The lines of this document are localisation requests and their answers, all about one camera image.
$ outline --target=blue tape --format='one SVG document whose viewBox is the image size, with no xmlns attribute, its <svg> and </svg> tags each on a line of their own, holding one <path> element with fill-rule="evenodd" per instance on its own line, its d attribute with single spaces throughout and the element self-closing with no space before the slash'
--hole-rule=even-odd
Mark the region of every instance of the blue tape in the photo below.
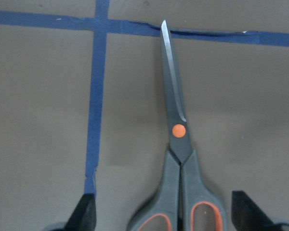
<svg viewBox="0 0 289 231">
<path fill-rule="evenodd" d="M 109 0 L 96 0 L 94 18 L 64 15 L 0 11 L 0 25 L 32 26 L 68 30 L 94 31 L 92 77 L 89 105 L 85 193 L 96 194 L 95 170 L 98 165 L 103 103 L 103 82 L 107 33 L 159 37 L 160 27 L 148 23 L 107 18 Z M 172 29 L 177 39 L 197 39 L 257 45 L 289 47 L 289 34 L 263 31 L 224 32 Z"/>
</svg>

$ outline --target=gray scissors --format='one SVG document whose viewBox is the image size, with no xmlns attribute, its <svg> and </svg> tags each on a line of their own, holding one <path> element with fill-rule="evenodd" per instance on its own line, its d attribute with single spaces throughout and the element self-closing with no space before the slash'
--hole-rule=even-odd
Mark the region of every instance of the gray scissors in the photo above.
<svg viewBox="0 0 289 231">
<path fill-rule="evenodd" d="M 163 177 L 157 194 L 136 213 L 127 231 L 140 231 L 156 217 L 166 220 L 167 231 L 177 231 L 179 203 L 182 203 L 184 231 L 194 231 L 194 213 L 199 205 L 212 208 L 216 231 L 227 231 L 226 211 L 200 177 L 196 151 L 188 134 L 178 63 L 166 21 L 161 25 L 160 37 L 170 150 L 165 154 Z"/>
</svg>

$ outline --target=orange pivot screw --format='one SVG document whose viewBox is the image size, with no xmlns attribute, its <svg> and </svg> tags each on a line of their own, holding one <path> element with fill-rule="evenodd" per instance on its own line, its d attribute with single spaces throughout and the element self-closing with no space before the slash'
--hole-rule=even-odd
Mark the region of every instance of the orange pivot screw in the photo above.
<svg viewBox="0 0 289 231">
<path fill-rule="evenodd" d="M 182 138 L 186 134 L 186 128 L 182 124 L 176 124 L 172 128 L 172 134 L 176 138 Z"/>
</svg>

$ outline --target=scissor blade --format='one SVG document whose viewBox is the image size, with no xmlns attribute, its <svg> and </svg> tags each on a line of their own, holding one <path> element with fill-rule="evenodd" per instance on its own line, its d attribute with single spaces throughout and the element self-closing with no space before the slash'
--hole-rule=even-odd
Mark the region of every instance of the scissor blade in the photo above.
<svg viewBox="0 0 289 231">
<path fill-rule="evenodd" d="M 166 21 L 161 26 L 161 47 L 167 117 L 175 123 L 186 122 L 179 68 Z"/>
</svg>

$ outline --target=orange handle inner lining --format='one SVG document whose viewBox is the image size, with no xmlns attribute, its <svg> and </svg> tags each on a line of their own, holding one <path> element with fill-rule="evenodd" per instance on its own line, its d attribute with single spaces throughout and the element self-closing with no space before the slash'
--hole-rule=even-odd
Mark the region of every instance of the orange handle inner lining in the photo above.
<svg viewBox="0 0 289 231">
<path fill-rule="evenodd" d="M 148 220 L 146 220 L 140 227 L 139 229 L 137 229 L 137 231 L 141 231 L 141 229 L 149 222 L 151 221 L 152 219 L 156 218 L 156 217 L 163 217 L 165 220 L 166 220 L 166 223 L 167 223 L 167 231 L 172 231 L 172 228 L 171 228 L 171 222 L 170 222 L 170 219 L 167 215 L 163 214 L 163 213 L 157 213 L 155 215 L 153 215 L 152 217 L 150 217 Z"/>
<path fill-rule="evenodd" d="M 208 201 L 201 201 L 193 206 L 192 212 L 191 212 L 191 231 L 194 231 L 194 213 L 195 213 L 195 209 L 199 205 L 209 205 L 213 209 L 214 214 L 215 214 L 215 230 L 223 231 L 223 220 L 222 220 L 221 212 L 215 204 L 208 202 Z"/>
</svg>

